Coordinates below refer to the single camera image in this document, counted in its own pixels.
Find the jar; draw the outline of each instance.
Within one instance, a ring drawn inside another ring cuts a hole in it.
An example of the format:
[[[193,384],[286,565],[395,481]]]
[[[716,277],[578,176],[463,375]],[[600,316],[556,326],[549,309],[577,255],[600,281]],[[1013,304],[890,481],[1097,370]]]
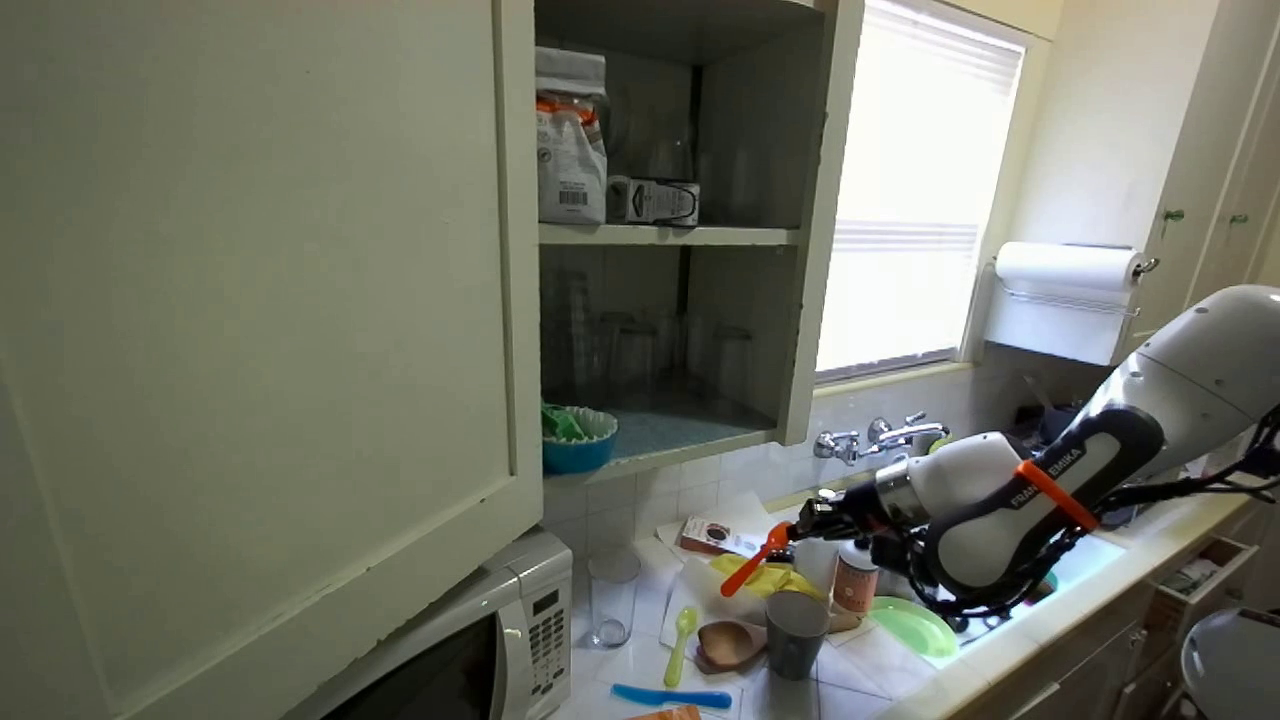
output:
[[[855,542],[837,552],[832,629],[859,629],[876,601],[876,565]]]

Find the countertop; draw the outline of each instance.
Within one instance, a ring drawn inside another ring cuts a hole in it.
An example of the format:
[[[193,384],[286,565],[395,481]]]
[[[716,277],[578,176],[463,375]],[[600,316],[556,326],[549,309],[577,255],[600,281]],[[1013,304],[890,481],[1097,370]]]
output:
[[[882,629],[865,622],[855,631],[832,636],[816,658],[816,679],[779,679],[754,658],[743,675],[704,675],[682,669],[680,687],[721,687],[733,697],[733,712],[721,714],[952,714],[971,702],[979,692],[1001,685],[1013,669],[1030,658],[1043,644],[1084,622],[1107,601],[1148,581],[1173,565],[1189,542],[1219,530],[1247,499],[1244,497],[1197,497],[1142,511],[1119,530],[1097,530],[1097,541],[1114,542],[1119,557],[1107,557],[1084,581],[1070,581],[1054,595],[1021,612],[990,636],[966,644],[947,662],[928,662],[925,657],[897,644]],[[606,720],[606,714],[644,714],[646,707],[606,697],[612,685],[661,687],[669,662],[669,629],[689,595],[704,595],[704,565],[690,565],[689,552],[656,537],[635,537],[631,552],[639,557],[635,576],[635,629],[625,649],[571,649],[571,697],[556,720]]]

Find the paper towel roll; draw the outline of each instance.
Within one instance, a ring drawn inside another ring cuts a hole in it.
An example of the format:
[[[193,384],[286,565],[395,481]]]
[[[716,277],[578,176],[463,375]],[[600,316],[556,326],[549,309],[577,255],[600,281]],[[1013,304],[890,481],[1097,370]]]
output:
[[[1013,240],[997,255],[1001,281],[1029,281],[1046,286],[1132,286],[1141,270],[1142,265],[1132,249]]]

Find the white robot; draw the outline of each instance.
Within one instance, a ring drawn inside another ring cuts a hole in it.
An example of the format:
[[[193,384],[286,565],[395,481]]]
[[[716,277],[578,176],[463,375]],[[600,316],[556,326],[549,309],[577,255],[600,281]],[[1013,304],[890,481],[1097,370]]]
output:
[[[1173,481],[1189,460],[1251,432],[1240,462]],[[1141,343],[1035,456],[1001,432],[878,467],[840,499],[806,499],[801,537],[869,541],[938,614],[1002,614],[1075,537],[1113,509],[1192,492],[1251,492],[1235,467],[1275,460],[1280,286],[1223,286]]]

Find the microwave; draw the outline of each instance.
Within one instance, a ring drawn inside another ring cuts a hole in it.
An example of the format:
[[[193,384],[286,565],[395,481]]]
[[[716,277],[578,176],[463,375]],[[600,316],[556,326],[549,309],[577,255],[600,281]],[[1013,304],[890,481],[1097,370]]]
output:
[[[544,720],[568,701],[571,552],[527,530],[318,685],[292,720]]]

